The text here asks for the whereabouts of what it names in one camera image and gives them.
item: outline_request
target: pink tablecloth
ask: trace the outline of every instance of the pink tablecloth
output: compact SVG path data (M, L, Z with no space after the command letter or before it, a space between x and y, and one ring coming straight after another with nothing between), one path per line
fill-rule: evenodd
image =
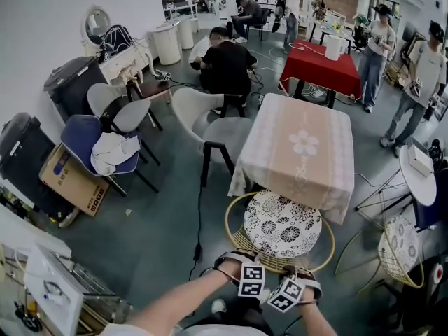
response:
M267 94L237 161L229 196L249 192L254 182L342 224L354 189L349 116Z

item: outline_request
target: tablecloth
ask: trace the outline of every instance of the tablecloth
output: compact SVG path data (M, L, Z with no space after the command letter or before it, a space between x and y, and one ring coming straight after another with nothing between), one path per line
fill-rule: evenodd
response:
M235 166L229 196L253 182L344 221L354 189L350 117L309 102L268 93Z
M308 41L296 40L325 54L326 46L316 45ZM286 65L280 77L280 84L289 92L289 78L296 78L308 83L340 92L343 95L361 97L361 80L353 59L348 54L342 54L337 61L332 61L304 47L304 51L292 48L286 60Z

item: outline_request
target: towel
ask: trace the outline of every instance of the towel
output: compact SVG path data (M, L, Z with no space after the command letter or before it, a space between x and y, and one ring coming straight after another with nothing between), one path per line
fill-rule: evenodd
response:
M125 138L116 133L102 133L93 146L90 162L98 174L110 176L116 165L130 159L140 150L139 138Z

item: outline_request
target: round mirror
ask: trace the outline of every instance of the round mirror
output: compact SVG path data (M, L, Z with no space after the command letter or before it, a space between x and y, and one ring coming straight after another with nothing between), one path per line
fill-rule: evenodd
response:
M85 19L85 32L91 42L100 45L103 35L111 27L111 21L106 12L98 6L89 10Z

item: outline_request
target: window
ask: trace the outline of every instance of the window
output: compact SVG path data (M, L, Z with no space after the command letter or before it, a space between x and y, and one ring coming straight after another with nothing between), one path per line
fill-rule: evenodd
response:
M377 6L386 5L392 10L393 16L400 16L400 4L391 0L370 0L369 11L367 12L367 19L372 18L372 21L377 19L378 13L374 10Z

